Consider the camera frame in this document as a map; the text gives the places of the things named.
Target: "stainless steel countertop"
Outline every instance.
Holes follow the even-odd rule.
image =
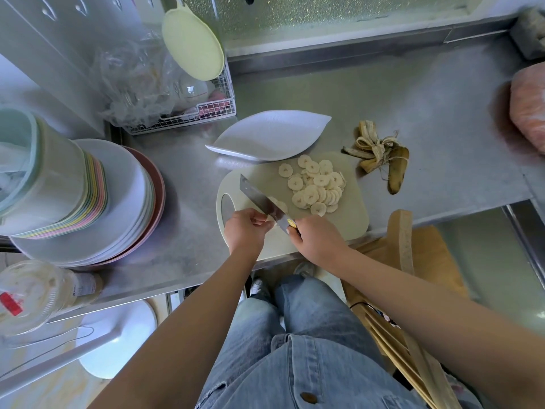
[[[238,119],[269,109],[332,116],[307,153],[351,146],[360,119],[374,120],[380,137],[399,130],[410,162],[397,195],[387,192],[379,171],[356,171],[368,235],[384,233],[399,208],[424,225],[536,200],[523,175],[525,159],[509,145],[519,134],[506,112],[506,83],[524,63],[507,37],[455,44],[242,76],[234,81]],[[144,152],[165,177],[165,214],[140,249],[103,272],[106,287],[98,301],[71,316],[202,283],[227,258],[216,220],[217,188],[248,162],[204,145],[236,120],[125,137],[124,144]],[[539,157],[533,166],[545,175]]]

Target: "plastic bag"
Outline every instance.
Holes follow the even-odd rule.
[[[150,127],[161,117],[207,101],[211,84],[189,76],[154,31],[141,40],[99,50],[91,79],[105,96],[99,115],[115,126],[132,128]]]
[[[514,75],[509,115],[532,145],[545,154],[545,62]]]

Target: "white leaf-shaped plate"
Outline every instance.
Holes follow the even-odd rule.
[[[238,121],[206,147],[252,161],[280,161],[315,143],[330,120],[302,110],[268,110]]]

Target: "cutting board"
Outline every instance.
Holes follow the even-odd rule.
[[[367,215],[364,200],[356,181],[354,167],[351,165],[353,157],[339,152],[311,154],[310,157],[317,162],[329,159],[333,163],[333,170],[342,172],[347,182],[342,198],[338,203],[337,211],[325,214],[325,217],[335,224],[344,240],[349,241],[361,237],[369,226],[369,216]],[[235,210],[245,208],[257,209],[239,188],[240,174],[248,178],[252,185],[265,195],[274,196],[279,201],[285,202],[288,206],[288,215],[291,218],[297,220],[311,214],[309,209],[299,209],[293,204],[293,191],[288,188],[288,179],[278,175],[278,167],[281,164],[290,164],[293,167],[294,173],[301,172],[302,170],[297,165],[297,158],[293,158],[234,170],[223,178],[216,199],[217,223],[223,239],[225,239],[225,228],[221,215],[221,200],[223,195],[228,195],[231,198]],[[275,226],[265,236],[265,245],[258,261],[271,260],[295,252],[297,252],[297,248],[292,244],[289,236],[278,226]]]

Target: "kitchen knife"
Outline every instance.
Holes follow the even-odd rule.
[[[242,174],[240,174],[240,190],[257,206],[257,208],[263,211],[264,214],[272,216],[278,226],[286,234],[288,233],[288,227],[293,227],[297,230],[299,236],[301,236],[295,221],[277,207],[273,201],[267,198],[263,192],[254,187],[254,185],[252,185]]]

